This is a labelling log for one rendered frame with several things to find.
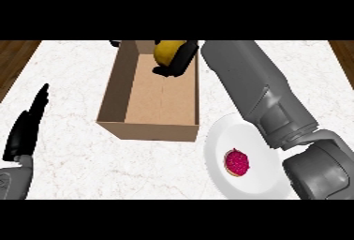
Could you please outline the pink frosted cupcake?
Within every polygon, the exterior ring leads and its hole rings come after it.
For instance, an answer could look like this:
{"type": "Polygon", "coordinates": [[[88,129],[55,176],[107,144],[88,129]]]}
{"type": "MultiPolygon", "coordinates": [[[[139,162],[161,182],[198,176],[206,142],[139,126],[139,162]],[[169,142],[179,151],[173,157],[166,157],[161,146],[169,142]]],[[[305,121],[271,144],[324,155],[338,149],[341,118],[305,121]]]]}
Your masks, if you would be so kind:
{"type": "Polygon", "coordinates": [[[248,156],[237,149],[225,156],[225,168],[231,175],[244,176],[251,168],[248,156]]]}

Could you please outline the white plate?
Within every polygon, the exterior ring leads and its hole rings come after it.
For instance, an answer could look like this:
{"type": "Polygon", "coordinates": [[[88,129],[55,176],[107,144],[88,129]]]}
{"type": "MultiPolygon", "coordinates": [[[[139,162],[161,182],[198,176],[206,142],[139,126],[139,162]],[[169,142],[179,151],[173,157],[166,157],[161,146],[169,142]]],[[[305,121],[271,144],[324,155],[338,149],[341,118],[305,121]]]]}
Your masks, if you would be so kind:
{"type": "Polygon", "coordinates": [[[296,154],[274,149],[240,116],[223,116],[210,128],[206,142],[210,179],[228,199],[297,200],[282,162],[296,154]]]}

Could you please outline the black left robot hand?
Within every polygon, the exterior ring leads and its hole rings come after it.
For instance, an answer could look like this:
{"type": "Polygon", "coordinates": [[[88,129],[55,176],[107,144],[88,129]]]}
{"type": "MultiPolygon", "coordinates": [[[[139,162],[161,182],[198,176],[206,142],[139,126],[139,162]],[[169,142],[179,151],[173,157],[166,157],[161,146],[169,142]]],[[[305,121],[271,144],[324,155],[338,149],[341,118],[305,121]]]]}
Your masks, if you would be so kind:
{"type": "Polygon", "coordinates": [[[14,123],[7,142],[4,160],[14,161],[17,156],[35,154],[39,125],[49,103],[49,84],[45,84],[33,100],[32,108],[24,111],[14,123]]]}

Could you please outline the brown cardboard box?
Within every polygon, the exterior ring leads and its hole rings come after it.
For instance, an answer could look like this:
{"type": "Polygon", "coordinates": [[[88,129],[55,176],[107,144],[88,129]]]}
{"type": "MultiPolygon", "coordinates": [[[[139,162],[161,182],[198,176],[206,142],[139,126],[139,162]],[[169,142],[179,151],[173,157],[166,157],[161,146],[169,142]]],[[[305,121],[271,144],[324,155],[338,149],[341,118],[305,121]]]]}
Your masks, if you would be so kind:
{"type": "Polygon", "coordinates": [[[200,130],[198,62],[185,74],[153,72],[156,42],[122,43],[98,123],[123,140],[192,142],[200,130]]]}

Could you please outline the yellow lemon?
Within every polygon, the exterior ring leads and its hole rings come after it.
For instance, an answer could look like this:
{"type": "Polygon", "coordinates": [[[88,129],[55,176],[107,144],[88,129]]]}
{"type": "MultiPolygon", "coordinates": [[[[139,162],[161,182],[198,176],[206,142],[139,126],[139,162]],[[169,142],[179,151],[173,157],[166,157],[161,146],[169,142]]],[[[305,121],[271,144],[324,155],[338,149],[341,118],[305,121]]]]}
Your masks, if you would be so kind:
{"type": "Polygon", "coordinates": [[[185,40],[161,40],[156,45],[154,58],[160,66],[167,67],[179,48],[187,43],[185,40]]]}

